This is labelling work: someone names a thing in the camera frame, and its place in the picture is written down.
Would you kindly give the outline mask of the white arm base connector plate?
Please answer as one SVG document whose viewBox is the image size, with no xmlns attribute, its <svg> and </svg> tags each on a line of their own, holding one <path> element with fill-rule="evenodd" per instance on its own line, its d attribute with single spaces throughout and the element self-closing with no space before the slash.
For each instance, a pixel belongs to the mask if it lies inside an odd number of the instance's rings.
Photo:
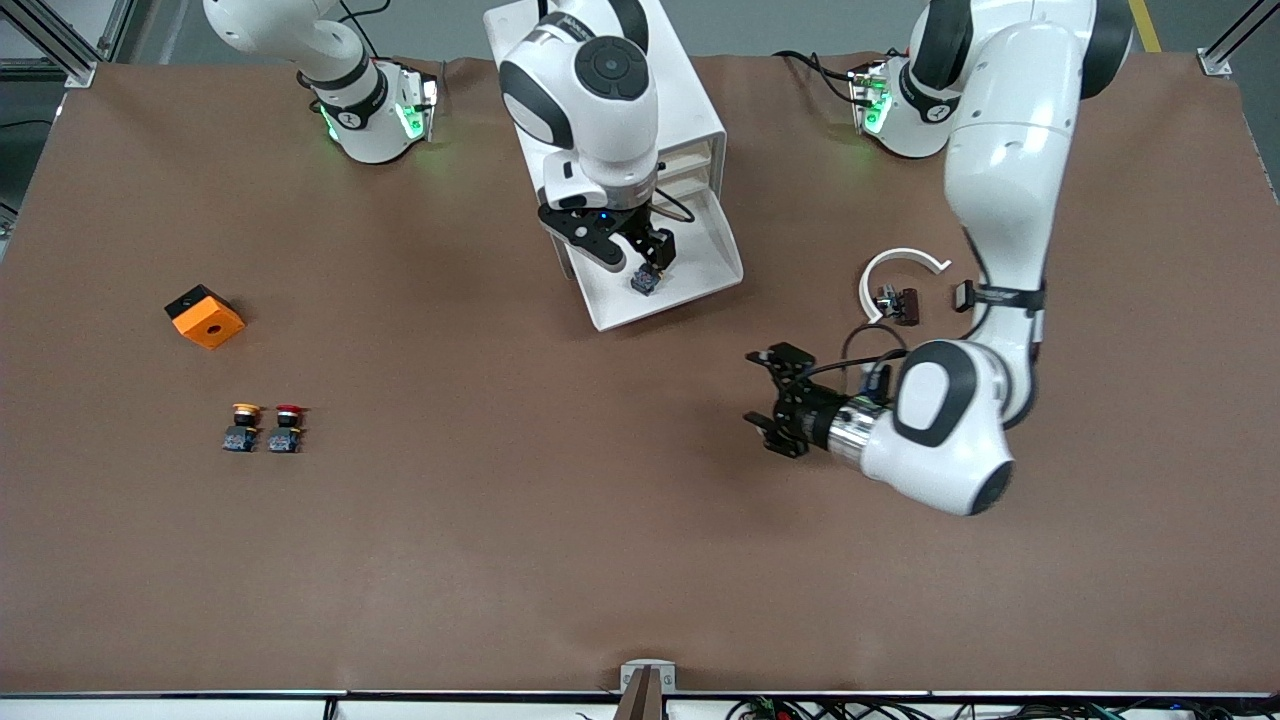
<svg viewBox="0 0 1280 720">
<path fill-rule="evenodd" d="M 399 68 L 397 114 L 410 143 L 429 141 L 438 101 L 436 77 L 430 73 Z"/>
<path fill-rule="evenodd" d="M 878 135 L 892 104 L 890 61 L 881 59 L 851 68 L 847 72 L 847 85 L 859 132 Z"/>
</svg>

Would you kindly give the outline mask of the red push button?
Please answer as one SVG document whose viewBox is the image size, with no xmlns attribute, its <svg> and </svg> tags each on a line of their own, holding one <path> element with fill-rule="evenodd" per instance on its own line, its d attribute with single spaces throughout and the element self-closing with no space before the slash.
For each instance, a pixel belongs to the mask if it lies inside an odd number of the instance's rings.
<svg viewBox="0 0 1280 720">
<path fill-rule="evenodd" d="M 268 438 L 270 454 L 297 454 L 305 433 L 303 419 L 306 409 L 293 404 L 275 406 L 276 425 Z"/>
</svg>

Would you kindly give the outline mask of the yellow push button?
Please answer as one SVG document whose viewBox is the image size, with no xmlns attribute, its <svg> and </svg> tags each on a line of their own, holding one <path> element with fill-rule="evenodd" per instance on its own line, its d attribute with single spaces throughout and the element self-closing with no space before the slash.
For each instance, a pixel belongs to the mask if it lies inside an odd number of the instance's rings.
<svg viewBox="0 0 1280 720">
<path fill-rule="evenodd" d="M 232 424 L 224 432 L 221 448 L 234 454 L 251 454 L 257 445 L 262 409 L 253 404 L 233 404 L 232 410 Z"/>
</svg>

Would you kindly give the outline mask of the white curved plastic piece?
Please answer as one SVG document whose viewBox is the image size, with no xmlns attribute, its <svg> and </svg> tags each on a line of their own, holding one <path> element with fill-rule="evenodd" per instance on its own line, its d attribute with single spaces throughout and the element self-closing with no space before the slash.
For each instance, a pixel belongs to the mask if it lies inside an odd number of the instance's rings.
<svg viewBox="0 0 1280 720">
<path fill-rule="evenodd" d="M 861 306 L 863 314 L 867 316 L 867 320 L 869 323 L 879 323 L 887 318 L 886 311 L 882 309 L 882 306 L 877 302 L 877 300 L 873 297 L 870 292 L 870 279 L 879 265 L 897 260 L 915 263 L 920 266 L 924 266 L 934 275 L 942 274 L 943 272 L 950 269 L 951 265 L 954 264 L 952 260 L 940 260 L 938 258 L 934 258 L 933 255 L 923 250 L 911 247 L 888 249 L 877 254 L 864 266 L 858 281 L 858 300 Z"/>
</svg>

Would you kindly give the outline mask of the small brown component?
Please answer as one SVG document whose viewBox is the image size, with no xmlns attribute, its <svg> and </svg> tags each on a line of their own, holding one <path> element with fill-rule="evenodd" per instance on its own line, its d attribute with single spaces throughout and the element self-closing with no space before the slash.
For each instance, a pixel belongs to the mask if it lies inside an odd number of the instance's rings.
<svg viewBox="0 0 1280 720">
<path fill-rule="evenodd" d="M 919 297 L 915 288 L 896 290 L 883 284 L 873 299 L 881 316 L 896 325 L 914 327 L 920 323 Z"/>
</svg>

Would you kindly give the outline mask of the brown table cover mat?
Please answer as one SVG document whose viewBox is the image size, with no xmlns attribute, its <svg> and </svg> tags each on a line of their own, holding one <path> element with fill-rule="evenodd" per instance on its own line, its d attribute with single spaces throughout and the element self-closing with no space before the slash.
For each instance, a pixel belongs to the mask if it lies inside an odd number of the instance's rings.
<svg viewBox="0 0 1280 720">
<path fill-rule="evenodd" d="M 1280 206 L 1242 91 L 1140 54 L 1082 106 L 1012 483 L 952 518 L 742 419 L 773 400 L 745 354 L 837 357 L 868 258 L 972 272 L 940 161 L 792 63 L 696 67 L 745 278 L 608 333 L 490 61 L 388 167 L 278 67 L 69 92 L 0 263 L 0 692 L 594 691 L 640 657 L 704 691 L 1280 691 Z M 246 323 L 215 350 L 164 311 L 196 284 Z"/>
</svg>

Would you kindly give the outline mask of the orange and black box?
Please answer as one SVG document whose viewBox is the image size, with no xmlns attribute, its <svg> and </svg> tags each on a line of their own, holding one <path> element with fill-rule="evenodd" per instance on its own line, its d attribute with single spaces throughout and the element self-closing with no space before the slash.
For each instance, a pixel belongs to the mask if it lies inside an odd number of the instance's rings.
<svg viewBox="0 0 1280 720">
<path fill-rule="evenodd" d="M 238 311 L 205 284 L 170 301 L 164 311 L 182 337 L 207 350 L 223 346 L 246 328 Z"/>
</svg>

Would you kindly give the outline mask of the small grey metal bracket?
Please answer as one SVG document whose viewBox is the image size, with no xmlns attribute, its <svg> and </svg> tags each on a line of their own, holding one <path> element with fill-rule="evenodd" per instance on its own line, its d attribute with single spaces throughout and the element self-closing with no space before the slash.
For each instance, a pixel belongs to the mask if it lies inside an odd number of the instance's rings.
<svg viewBox="0 0 1280 720">
<path fill-rule="evenodd" d="M 677 669 L 673 661 L 664 659 L 634 659 L 620 667 L 620 693 L 625 693 L 632 680 L 646 678 L 648 687 L 655 687 L 662 694 L 673 694 L 677 688 Z"/>
</svg>

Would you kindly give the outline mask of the aluminium frame profile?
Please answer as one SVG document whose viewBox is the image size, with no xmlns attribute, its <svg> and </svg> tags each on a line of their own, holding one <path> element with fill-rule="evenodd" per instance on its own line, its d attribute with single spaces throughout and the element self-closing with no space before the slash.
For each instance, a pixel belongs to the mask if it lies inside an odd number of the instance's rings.
<svg viewBox="0 0 1280 720">
<path fill-rule="evenodd" d="M 1202 73 L 1207 77 L 1230 77 L 1231 56 L 1279 12 L 1280 0 L 1253 0 L 1213 42 L 1196 50 Z"/>
<path fill-rule="evenodd" d="M 67 74 L 68 88 L 92 86 L 101 53 L 45 0 L 0 0 L 0 15 Z"/>
</svg>

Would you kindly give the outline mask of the white table edge rail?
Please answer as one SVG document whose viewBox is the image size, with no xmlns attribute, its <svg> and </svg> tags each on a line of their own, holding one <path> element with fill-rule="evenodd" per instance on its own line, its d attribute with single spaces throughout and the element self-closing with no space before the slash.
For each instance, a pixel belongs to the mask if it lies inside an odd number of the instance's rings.
<svg viewBox="0 0 1280 720">
<path fill-rule="evenodd" d="M 0 693 L 0 720 L 612 720 L 620 691 Z M 1280 720 L 1280 691 L 677 691 L 666 720 Z"/>
</svg>

